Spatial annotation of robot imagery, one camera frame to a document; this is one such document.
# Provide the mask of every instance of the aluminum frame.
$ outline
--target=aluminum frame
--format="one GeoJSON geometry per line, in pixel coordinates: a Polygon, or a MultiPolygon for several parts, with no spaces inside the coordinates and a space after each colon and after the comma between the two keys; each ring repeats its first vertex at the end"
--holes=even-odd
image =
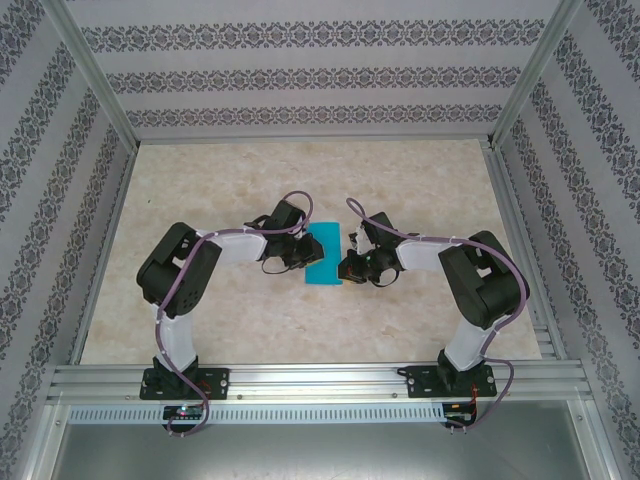
{"type": "Polygon", "coordinates": [[[96,310],[96,304],[98,303],[98,294],[100,293],[100,287],[102,286],[102,281],[104,280],[104,275],[107,271],[107,262],[109,261],[111,248],[113,247],[113,242],[116,238],[116,231],[118,229],[118,224],[120,223],[120,216],[122,215],[122,210],[124,208],[124,201],[127,197],[127,193],[129,192],[129,184],[131,183],[131,177],[133,176],[133,169],[135,167],[138,155],[137,147],[129,155],[132,158],[130,158],[127,162],[127,168],[124,173],[122,188],[118,193],[118,198],[116,199],[114,207],[114,214],[111,217],[111,222],[107,227],[107,236],[105,239],[104,248],[100,253],[100,258],[98,258],[95,280],[91,285],[89,297],[87,299],[87,306],[84,309],[82,318],[80,319],[80,326],[78,327],[76,343],[73,345],[73,350],[71,351],[71,356],[69,357],[69,363],[73,365],[77,365],[80,363],[80,359],[82,358],[82,351],[84,350],[84,345],[87,341],[87,336],[89,335],[91,319],[93,318],[93,313],[96,310]]]}
{"type": "Polygon", "coordinates": [[[535,50],[529,57],[527,65],[522,70],[522,74],[516,82],[511,95],[507,99],[502,112],[498,116],[495,127],[491,134],[492,147],[500,146],[509,135],[511,126],[516,121],[524,102],[533,90],[538,78],[547,62],[553,55],[553,51],[560,43],[560,39],[567,30],[573,16],[582,5],[582,0],[560,0],[553,15],[549,19],[547,26],[542,32],[535,50]]]}
{"type": "Polygon", "coordinates": [[[531,294],[528,304],[532,313],[534,328],[536,326],[546,327],[556,358],[566,360],[569,357],[564,348],[549,298],[544,290],[542,274],[533,254],[533,247],[527,234],[522,213],[517,208],[518,202],[507,174],[504,159],[499,149],[493,151],[487,144],[481,145],[481,147],[513,259],[529,281],[531,294]]]}
{"type": "Polygon", "coordinates": [[[87,79],[87,83],[93,89],[127,152],[135,153],[140,143],[138,136],[105,73],[91,52],[80,27],[75,23],[66,2],[64,0],[43,0],[42,6],[73,55],[78,67],[87,79]]]}
{"type": "MultiPolygon", "coordinates": [[[[607,442],[586,372],[579,360],[514,361],[515,380],[505,401],[566,402],[592,479],[620,478],[607,442]]],[[[435,363],[228,365],[229,396],[215,405],[272,405],[280,410],[300,405],[377,404],[465,401],[410,399],[406,379],[396,369],[435,363]]],[[[504,387],[508,369],[492,365],[498,389],[504,387]]],[[[138,393],[146,366],[58,366],[46,399],[24,479],[51,478],[74,406],[141,404],[175,405],[171,401],[143,401],[138,393]]],[[[481,403],[491,399],[479,399],[481,403]]]]}

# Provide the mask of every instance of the blue block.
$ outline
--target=blue block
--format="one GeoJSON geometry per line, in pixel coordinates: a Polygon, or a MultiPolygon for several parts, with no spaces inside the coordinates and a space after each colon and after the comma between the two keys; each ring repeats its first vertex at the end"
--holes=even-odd
{"type": "Polygon", "coordinates": [[[312,285],[342,285],[342,280],[338,279],[338,264],[342,260],[340,224],[338,222],[311,223],[309,232],[322,245],[324,259],[305,269],[305,283],[312,285]]]}

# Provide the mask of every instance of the beige tabletop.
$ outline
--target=beige tabletop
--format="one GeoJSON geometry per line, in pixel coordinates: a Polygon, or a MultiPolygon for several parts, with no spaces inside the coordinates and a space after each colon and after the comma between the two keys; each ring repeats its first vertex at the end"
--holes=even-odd
{"type": "MultiPolygon", "coordinates": [[[[153,317],[135,278],[169,226],[238,227],[295,189],[313,196],[312,221],[340,223],[343,253],[359,224],[347,196],[401,231],[490,230],[507,245],[475,140],[143,146],[82,363],[150,363],[153,317]]],[[[226,364],[431,361],[460,318],[442,273],[403,272],[385,289],[320,286],[305,284],[302,270],[264,275],[258,263],[216,269],[194,314],[201,363],[226,364]]],[[[540,358],[526,311],[489,353],[540,358]]]]}

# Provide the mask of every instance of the decorative border pattern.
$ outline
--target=decorative border pattern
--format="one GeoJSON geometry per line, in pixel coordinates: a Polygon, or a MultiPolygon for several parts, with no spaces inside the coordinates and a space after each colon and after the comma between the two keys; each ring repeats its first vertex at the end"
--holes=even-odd
{"type": "Polygon", "coordinates": [[[76,321],[76,328],[73,333],[73,337],[71,338],[71,342],[69,343],[69,352],[67,353],[66,363],[71,363],[71,356],[73,355],[73,350],[75,349],[76,342],[78,341],[78,334],[80,333],[80,326],[82,325],[82,319],[84,318],[84,312],[89,306],[89,296],[91,295],[91,287],[93,286],[93,282],[96,278],[96,274],[98,273],[98,267],[100,266],[100,258],[102,257],[102,250],[105,247],[107,241],[107,235],[109,234],[109,226],[111,225],[111,221],[113,218],[113,214],[116,211],[116,206],[118,204],[118,197],[120,196],[120,190],[122,188],[125,175],[127,173],[127,168],[130,162],[133,162],[136,158],[137,153],[132,152],[127,155],[127,160],[125,161],[125,165],[122,168],[122,173],[120,175],[120,180],[118,180],[118,188],[116,189],[116,193],[113,197],[113,203],[111,203],[111,207],[109,209],[109,218],[107,219],[107,223],[104,227],[104,232],[102,234],[102,240],[100,240],[100,248],[98,249],[98,255],[96,256],[96,261],[93,264],[93,270],[91,271],[91,277],[89,278],[89,282],[87,283],[87,293],[84,295],[84,300],[82,301],[82,308],[80,309],[80,315],[78,315],[78,320],[76,321]]]}
{"type": "MultiPolygon", "coordinates": [[[[98,209],[102,190],[109,175],[109,169],[113,165],[113,157],[118,143],[118,135],[115,129],[110,126],[104,143],[100,148],[84,198],[80,204],[74,229],[67,244],[67,250],[62,256],[60,270],[56,275],[52,293],[49,296],[47,306],[43,312],[43,318],[40,321],[39,333],[35,337],[29,353],[30,359],[25,364],[25,373],[20,379],[20,390],[15,394],[17,400],[11,406],[9,421],[3,427],[4,435],[0,440],[0,478],[11,478],[11,470],[22,447],[23,436],[27,432],[28,421],[33,415],[34,403],[42,386],[42,376],[45,374],[46,365],[51,358],[51,350],[55,344],[58,327],[63,320],[69,292],[73,286],[84,247],[87,244],[91,224],[98,209]]],[[[125,171],[126,169],[123,169],[118,191],[122,185],[125,171]]]]}
{"type": "Polygon", "coordinates": [[[58,106],[62,93],[67,88],[76,64],[64,43],[56,49],[47,65],[47,71],[38,82],[38,88],[29,100],[29,107],[14,130],[7,149],[0,159],[0,223],[9,211],[16,191],[22,185],[22,176],[27,172],[36,149],[42,141],[45,128],[58,106]]]}
{"type": "Polygon", "coordinates": [[[349,105],[128,111],[135,128],[327,123],[493,122],[501,105],[349,105]]]}
{"type": "Polygon", "coordinates": [[[625,329],[633,339],[633,348],[637,350],[640,348],[640,291],[631,283],[633,275],[628,273],[629,266],[621,257],[621,251],[616,246],[616,237],[609,229],[600,202],[589,185],[587,172],[581,165],[578,153],[544,82],[536,84],[530,98],[564,174],[567,189],[571,192],[577,211],[580,212],[580,219],[589,235],[593,253],[598,257],[604,278],[614,294],[616,307],[621,311],[620,318],[626,322],[625,329]]]}
{"type": "Polygon", "coordinates": [[[12,331],[16,329],[22,315],[23,303],[31,291],[42,255],[58,220],[62,203],[99,109],[98,99],[93,91],[88,89],[67,134],[67,140],[62,146],[51,178],[47,182],[42,200],[38,203],[38,210],[29,225],[25,243],[20,247],[20,257],[15,262],[16,268],[9,274],[8,286],[4,288],[5,295],[0,300],[0,360],[5,359],[5,350],[11,344],[12,331]]]}
{"type": "Polygon", "coordinates": [[[383,45],[533,45],[544,20],[345,20],[84,27],[94,53],[383,45]]]}
{"type": "Polygon", "coordinates": [[[524,213],[524,207],[522,205],[522,200],[520,199],[520,194],[516,188],[515,181],[513,176],[511,175],[511,170],[509,169],[509,164],[507,162],[507,155],[502,147],[500,148],[500,153],[502,153],[502,158],[504,159],[504,164],[507,167],[507,174],[509,175],[509,180],[511,181],[511,187],[513,188],[513,195],[516,197],[516,201],[518,202],[518,208],[520,209],[520,218],[522,218],[522,223],[524,224],[524,228],[527,231],[527,237],[529,238],[529,245],[531,245],[531,250],[533,251],[533,256],[536,259],[536,265],[538,267],[538,272],[540,273],[540,278],[542,279],[542,286],[544,287],[547,298],[549,299],[549,307],[551,307],[551,313],[553,314],[553,319],[558,326],[558,332],[560,333],[560,339],[562,340],[562,344],[564,346],[565,351],[569,354],[569,344],[566,341],[564,330],[558,322],[558,311],[553,302],[553,295],[551,295],[551,289],[549,288],[549,284],[547,282],[547,277],[544,273],[544,269],[542,268],[542,261],[540,260],[540,254],[538,253],[538,249],[536,247],[535,242],[533,241],[533,234],[531,233],[531,228],[529,227],[529,221],[527,220],[527,216],[524,213]]]}
{"type": "Polygon", "coordinates": [[[640,15],[627,0],[587,0],[598,24],[609,37],[609,41],[627,62],[627,70],[636,82],[640,82],[640,15]]]}
{"type": "Polygon", "coordinates": [[[567,233],[558,215],[531,138],[520,117],[511,129],[511,135],[534,193],[536,205],[547,230],[547,237],[553,247],[560,274],[573,305],[576,321],[585,339],[585,346],[591,355],[591,362],[595,365],[598,380],[602,383],[601,389],[612,412],[613,423],[617,425],[618,438],[624,444],[625,455],[630,458],[632,471],[640,476],[640,445],[638,445],[640,426],[636,423],[637,416],[631,411],[631,400],[623,390],[624,382],[619,378],[620,369],[612,360],[613,352],[607,338],[602,334],[602,325],[582,280],[580,267],[575,260],[571,243],[567,239],[567,233]]]}
{"type": "Polygon", "coordinates": [[[36,27],[44,18],[38,0],[15,0],[0,21],[0,87],[4,85],[36,27]]]}
{"type": "Polygon", "coordinates": [[[631,200],[629,208],[634,210],[634,218],[640,223],[640,163],[638,150],[629,144],[625,128],[613,110],[613,105],[587,64],[573,35],[567,34],[554,52],[556,62],[569,82],[582,113],[587,116],[589,127],[607,157],[611,171],[622,185],[624,197],[631,200]]]}
{"type": "Polygon", "coordinates": [[[511,88],[518,67],[373,67],[108,74],[117,94],[347,88],[511,88]]]}

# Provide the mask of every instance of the striped wall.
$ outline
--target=striped wall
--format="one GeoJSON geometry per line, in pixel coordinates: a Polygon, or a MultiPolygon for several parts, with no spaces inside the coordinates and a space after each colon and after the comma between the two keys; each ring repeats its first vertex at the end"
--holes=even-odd
{"type": "Polygon", "coordinates": [[[640,478],[640,2],[587,0],[502,146],[623,478],[640,478]]]}
{"type": "Polygon", "coordinates": [[[488,134],[557,0],[67,5],[152,140],[488,134]]]}
{"type": "Polygon", "coordinates": [[[67,363],[131,161],[37,0],[0,1],[0,479],[67,363]]]}

